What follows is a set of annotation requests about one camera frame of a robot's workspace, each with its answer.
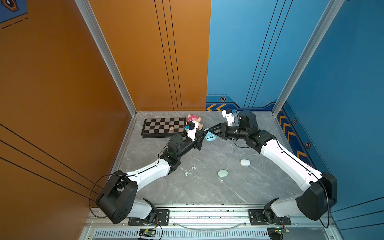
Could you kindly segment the light blue charging case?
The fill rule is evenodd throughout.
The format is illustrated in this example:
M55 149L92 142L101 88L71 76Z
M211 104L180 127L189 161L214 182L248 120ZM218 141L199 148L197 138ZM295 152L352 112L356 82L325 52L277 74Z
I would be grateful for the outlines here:
M212 134L212 133L207 133L205 138L206 138L207 142L212 142L217 138L217 136Z

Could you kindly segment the mint green charging case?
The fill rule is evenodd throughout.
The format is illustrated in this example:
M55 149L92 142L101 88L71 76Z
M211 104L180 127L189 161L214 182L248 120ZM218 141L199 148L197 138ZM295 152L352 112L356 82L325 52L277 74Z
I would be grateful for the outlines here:
M227 170L219 170L218 171L218 177L219 178L225 178L228 176L228 171Z

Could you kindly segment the white earbud charging case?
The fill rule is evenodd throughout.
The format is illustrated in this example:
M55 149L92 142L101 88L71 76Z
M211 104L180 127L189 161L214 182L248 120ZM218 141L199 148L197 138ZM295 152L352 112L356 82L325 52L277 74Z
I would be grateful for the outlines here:
M251 165L251 162L249 160L242 159L240 161L240 164L242 167L249 167Z

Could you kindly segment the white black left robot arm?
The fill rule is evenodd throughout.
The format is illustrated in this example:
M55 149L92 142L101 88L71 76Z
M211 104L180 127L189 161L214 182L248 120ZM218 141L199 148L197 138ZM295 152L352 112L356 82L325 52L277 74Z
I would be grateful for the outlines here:
M151 224L157 222L157 208L148 199L139 200L136 194L150 183L168 176L181 164L190 150L202 149L208 131L199 131L195 138L173 135L153 163L124 173L120 170L108 175L109 180L96 199L96 205L113 224L135 218Z

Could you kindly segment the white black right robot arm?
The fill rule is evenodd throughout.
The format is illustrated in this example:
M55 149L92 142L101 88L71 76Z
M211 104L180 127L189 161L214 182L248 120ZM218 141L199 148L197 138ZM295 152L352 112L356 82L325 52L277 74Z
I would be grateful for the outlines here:
M209 132L225 140L244 140L249 148L280 167L303 192L298 197L268 202L264 206L264 221L274 225L286 216L303 215L313 221L329 216L337 203L337 178L314 169L289 152L274 135L258 127L253 112L241 111L238 119L237 126L220 123L210 127Z

